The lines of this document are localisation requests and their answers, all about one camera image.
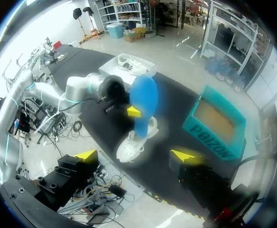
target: shelf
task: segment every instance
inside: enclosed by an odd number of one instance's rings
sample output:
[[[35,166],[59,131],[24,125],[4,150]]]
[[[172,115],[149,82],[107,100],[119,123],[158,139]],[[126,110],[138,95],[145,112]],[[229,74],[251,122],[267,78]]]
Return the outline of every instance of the shelf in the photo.
[[[124,5],[129,5],[129,4],[136,4],[138,2],[127,2],[127,3],[123,3],[123,4],[118,4],[118,5],[115,5],[115,6],[124,6]]]
[[[235,57],[233,57],[232,55],[227,54],[225,51],[223,51],[222,49],[218,48],[217,46],[213,45],[212,43],[210,43],[209,41],[207,41],[207,44],[211,45],[212,47],[216,48],[217,50],[223,52],[225,55],[227,55],[228,57],[230,57],[233,61],[235,61],[237,64],[239,64],[240,66],[242,65]]]
[[[109,6],[104,6],[104,7],[101,7],[101,8],[98,8],[99,10],[102,10],[102,9],[105,9],[105,8],[108,8],[108,7],[111,7],[113,5],[109,5]]]
[[[140,21],[140,19],[119,19],[120,21]]]
[[[117,12],[117,13],[139,13],[139,11],[125,11],[125,12]]]
[[[117,22],[118,22],[117,20],[112,20],[112,21],[103,22],[103,24],[106,24],[106,23],[117,23]]]
[[[101,17],[108,16],[108,15],[115,15],[115,13],[104,14],[104,15],[101,15]]]
[[[245,26],[247,26],[248,28],[250,28],[253,32],[256,32],[255,29],[253,29],[250,25],[248,25],[246,22],[244,22],[242,19],[240,19],[239,17],[237,17],[236,15],[234,15],[233,13],[229,12],[228,10],[224,9],[223,7],[217,6],[216,4],[213,5],[214,7],[225,11],[226,13],[230,14],[232,17],[234,17],[235,19],[239,20],[240,22],[242,22]]]
[[[233,28],[235,28],[237,31],[239,31],[240,33],[242,33],[244,36],[246,36],[251,42],[253,42],[253,39],[243,30],[241,30],[239,27],[235,26],[234,24],[231,24],[229,21],[226,21],[225,19],[217,16],[217,15],[213,15],[213,17],[224,21],[225,23],[229,24],[230,26],[232,26]]]
[[[261,62],[264,62],[264,60],[257,54],[257,52],[255,52],[254,50],[252,50],[252,52],[261,60]]]

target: white tray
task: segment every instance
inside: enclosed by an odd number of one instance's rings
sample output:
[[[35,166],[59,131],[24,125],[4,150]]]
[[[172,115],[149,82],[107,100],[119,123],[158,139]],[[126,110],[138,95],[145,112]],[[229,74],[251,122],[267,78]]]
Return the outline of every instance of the white tray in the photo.
[[[135,59],[138,62],[143,63],[149,69],[146,76],[153,77],[156,74],[156,69],[155,69],[156,64],[155,63],[152,63],[148,60],[145,60],[143,58],[139,58],[137,56],[133,56],[133,55],[130,55],[130,54],[127,54],[127,53],[121,53],[121,55],[128,56],[131,59]],[[132,85],[132,83],[134,82],[136,77],[139,77],[139,76],[131,75],[126,70],[119,69],[119,67],[118,67],[118,56],[115,56],[114,58],[112,58],[111,60],[109,60],[108,62],[103,64],[101,67],[99,67],[98,70],[104,76],[109,76],[109,75],[119,76],[119,77],[122,78],[124,83],[127,83],[129,85]]]

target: floor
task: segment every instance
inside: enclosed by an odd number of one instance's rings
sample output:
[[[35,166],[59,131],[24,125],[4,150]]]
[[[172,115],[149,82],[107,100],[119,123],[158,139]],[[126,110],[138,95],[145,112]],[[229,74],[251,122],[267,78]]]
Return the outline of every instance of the floor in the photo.
[[[185,24],[184,30],[168,27],[161,30],[164,37],[152,39],[141,39],[134,43],[127,43],[123,38],[112,39],[108,34],[102,35],[101,39],[96,38],[87,41],[83,48],[118,55],[126,52],[154,62],[157,71],[185,85],[196,93],[200,93],[206,84],[210,85],[226,97],[247,120],[245,137],[247,139],[243,159],[257,154],[254,146],[254,137],[259,132],[258,109],[250,98],[244,93],[236,93],[225,82],[218,81],[208,74],[204,68],[207,59],[200,58],[198,48],[201,45],[203,29]],[[91,149],[98,149],[99,156],[105,161],[107,157],[99,148],[97,143],[89,136],[83,128],[80,137],[72,137],[72,141],[61,139],[57,142],[63,154],[75,155]],[[29,148],[24,148],[24,163],[29,168],[29,176],[35,179],[38,176],[46,175],[57,165],[59,152],[47,139],[41,141],[40,145],[35,142],[37,134],[32,135]],[[254,162],[249,162],[240,167],[232,188],[239,183],[249,185],[254,170]],[[135,185],[130,190],[137,191],[135,202],[127,205],[127,209],[116,218],[124,227],[132,228],[172,228],[172,227],[202,227],[202,219],[187,214],[175,207],[165,203],[159,203]],[[103,226],[117,228],[118,224],[110,222]]]

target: black table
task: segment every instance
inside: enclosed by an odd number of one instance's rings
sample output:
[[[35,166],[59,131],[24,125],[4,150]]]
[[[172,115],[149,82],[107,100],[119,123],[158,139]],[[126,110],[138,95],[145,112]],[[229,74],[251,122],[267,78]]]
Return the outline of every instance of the black table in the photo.
[[[114,56],[97,51],[61,46],[59,53],[68,55],[64,61],[50,67],[57,85],[65,89],[70,76],[86,76],[98,72],[98,68]],[[113,110],[104,113],[105,104],[86,102],[80,116],[83,125],[105,153],[128,175],[142,184],[152,194],[168,203],[200,217],[206,217],[208,210],[200,206],[189,190],[184,190],[177,177],[169,169],[171,149],[185,147],[202,153],[208,158],[213,170],[224,178],[241,159],[222,161],[201,142],[182,129],[181,125],[193,107],[198,95],[172,79],[156,73],[153,77],[159,90],[159,107],[156,112],[159,132],[144,145],[145,150],[134,163],[120,163],[116,150],[128,135],[133,123]]]

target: yellow marker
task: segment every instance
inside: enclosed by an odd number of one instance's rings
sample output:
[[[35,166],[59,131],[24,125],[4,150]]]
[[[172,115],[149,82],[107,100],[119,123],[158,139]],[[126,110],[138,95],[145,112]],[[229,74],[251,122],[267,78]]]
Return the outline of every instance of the yellow marker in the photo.
[[[193,155],[182,153],[180,151],[171,150],[171,152],[173,152],[179,159],[181,159],[182,162],[185,162],[185,160],[188,158],[195,158],[195,156]]]
[[[136,108],[134,108],[133,106],[129,107],[127,109],[127,112],[128,112],[128,116],[133,116],[138,118],[142,117],[142,113]]]
[[[87,151],[84,153],[80,153],[77,155],[74,155],[73,157],[78,157],[78,158],[82,158],[83,160],[87,159],[92,153],[94,153],[96,151],[96,149],[91,150],[91,151]]]

